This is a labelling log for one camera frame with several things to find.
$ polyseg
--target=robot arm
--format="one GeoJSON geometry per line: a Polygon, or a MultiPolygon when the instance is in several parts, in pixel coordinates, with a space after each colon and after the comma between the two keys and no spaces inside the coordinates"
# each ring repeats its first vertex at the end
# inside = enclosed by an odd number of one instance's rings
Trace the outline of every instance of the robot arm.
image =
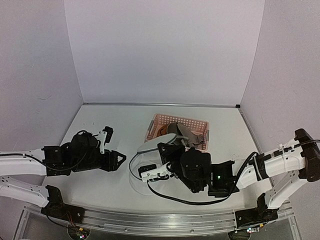
{"type": "MultiPolygon", "coordinates": [[[[186,151],[184,146],[159,143],[158,150],[163,166],[151,170],[151,166],[143,166],[139,172],[143,182],[165,180],[173,174],[193,193],[204,191],[205,187],[208,187],[209,196],[224,198],[203,204],[222,202],[240,189],[287,173],[278,184],[258,198],[257,208],[235,212],[241,219],[239,226],[247,224],[248,221],[263,223],[277,219],[279,207],[301,186],[320,179],[320,150],[316,142],[318,140],[313,140],[304,129],[299,129],[295,131],[295,138],[285,145],[281,144],[278,149],[247,159],[248,162],[245,161],[240,173],[234,168],[234,161],[211,164],[209,153],[194,148],[186,151]]],[[[157,195],[174,200],[173,197],[157,195]]]]}
{"type": "Polygon", "coordinates": [[[0,152],[0,196],[38,205],[47,216],[63,219],[61,216],[66,218],[68,212],[75,223],[81,221],[83,208],[64,204],[58,188],[28,184],[12,176],[69,176],[71,172],[92,169],[116,171],[127,157],[104,148],[112,134],[113,129],[106,126],[98,135],[82,130],[62,146],[19,153],[0,152]]]}

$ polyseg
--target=white backdrop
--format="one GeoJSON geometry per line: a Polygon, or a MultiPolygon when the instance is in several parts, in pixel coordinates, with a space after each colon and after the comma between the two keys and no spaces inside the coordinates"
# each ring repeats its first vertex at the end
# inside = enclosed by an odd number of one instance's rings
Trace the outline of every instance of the white backdrop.
{"type": "MultiPolygon", "coordinates": [[[[241,108],[262,151],[277,148],[304,128],[320,139],[320,1],[266,0],[252,74],[241,108]]],[[[320,181],[291,204],[303,240],[320,234],[320,181]]]]}
{"type": "MultiPolygon", "coordinates": [[[[64,1],[0,1],[0,151],[60,144],[82,103],[64,1]]],[[[25,204],[0,196],[3,239],[13,239],[25,204]]]]}
{"type": "Polygon", "coordinates": [[[264,0],[64,5],[84,102],[241,102],[264,0]]]}

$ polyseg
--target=basket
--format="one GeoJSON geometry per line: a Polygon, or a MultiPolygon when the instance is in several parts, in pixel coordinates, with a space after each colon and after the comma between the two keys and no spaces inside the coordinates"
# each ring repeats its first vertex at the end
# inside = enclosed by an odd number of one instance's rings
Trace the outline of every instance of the basket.
{"type": "Polygon", "coordinates": [[[203,144],[196,146],[195,148],[201,151],[208,150],[209,145],[209,122],[180,117],[180,116],[171,116],[165,115],[161,113],[157,113],[154,115],[148,130],[145,135],[144,142],[150,141],[157,137],[158,130],[163,127],[164,125],[171,124],[171,123],[182,123],[186,127],[188,127],[191,132],[196,135],[203,135],[203,144]]]}

